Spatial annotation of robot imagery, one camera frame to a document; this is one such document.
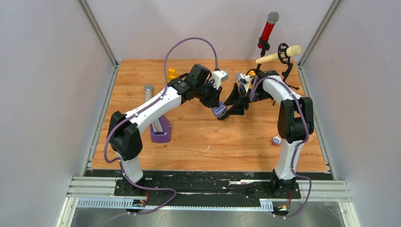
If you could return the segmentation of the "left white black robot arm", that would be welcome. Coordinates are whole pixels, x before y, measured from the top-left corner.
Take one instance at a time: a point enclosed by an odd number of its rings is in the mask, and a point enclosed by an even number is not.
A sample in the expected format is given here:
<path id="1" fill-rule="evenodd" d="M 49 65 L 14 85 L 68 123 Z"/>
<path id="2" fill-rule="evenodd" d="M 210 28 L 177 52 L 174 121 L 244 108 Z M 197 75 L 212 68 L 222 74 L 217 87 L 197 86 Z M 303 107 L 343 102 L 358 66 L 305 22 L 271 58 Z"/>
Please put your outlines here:
<path id="1" fill-rule="evenodd" d="M 139 154 L 143 149 L 142 132 L 168 111 L 194 98 L 207 108 L 219 106 L 221 83 L 228 79 L 224 70 L 210 71 L 195 64 L 190 72 L 168 82 L 158 94 L 141 106 L 126 113 L 115 112 L 110 120 L 106 144 L 116 152 L 127 190 L 133 195 L 144 192 Z"/>

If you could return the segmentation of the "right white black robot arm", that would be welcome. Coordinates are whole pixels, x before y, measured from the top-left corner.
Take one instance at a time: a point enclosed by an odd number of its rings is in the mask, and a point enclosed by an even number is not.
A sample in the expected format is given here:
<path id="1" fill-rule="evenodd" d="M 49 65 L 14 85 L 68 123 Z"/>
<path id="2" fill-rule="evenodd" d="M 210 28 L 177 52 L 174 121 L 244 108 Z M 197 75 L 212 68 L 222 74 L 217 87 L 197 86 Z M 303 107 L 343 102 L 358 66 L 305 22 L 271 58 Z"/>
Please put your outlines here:
<path id="1" fill-rule="evenodd" d="M 212 112 L 219 120 L 231 115 L 243 115 L 250 102 L 272 99 L 279 105 L 278 140 L 281 142 L 279 161 L 272 171 L 270 182 L 258 190 L 276 198 L 295 195 L 299 155 L 314 131 L 313 101 L 291 89 L 276 71 L 260 72 L 254 76 L 239 73 L 237 82 L 225 102 Z"/>

